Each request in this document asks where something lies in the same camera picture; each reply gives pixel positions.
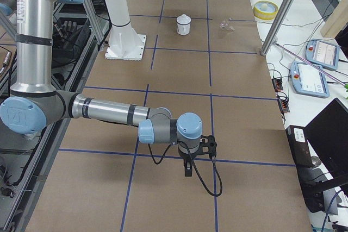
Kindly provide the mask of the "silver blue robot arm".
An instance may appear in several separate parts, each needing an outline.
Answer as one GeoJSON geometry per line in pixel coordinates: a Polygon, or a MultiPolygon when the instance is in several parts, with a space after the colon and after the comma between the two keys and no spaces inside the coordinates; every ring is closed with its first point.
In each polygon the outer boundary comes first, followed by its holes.
{"type": "Polygon", "coordinates": [[[166,108],[87,98],[52,85],[53,9],[57,1],[67,0],[16,0],[17,79],[9,98],[1,104],[3,123],[20,134],[36,133],[63,118],[92,118],[134,126],[141,143],[177,145],[185,175],[191,176],[197,170],[195,156],[203,153],[198,115],[187,112],[174,119],[166,108]]]}

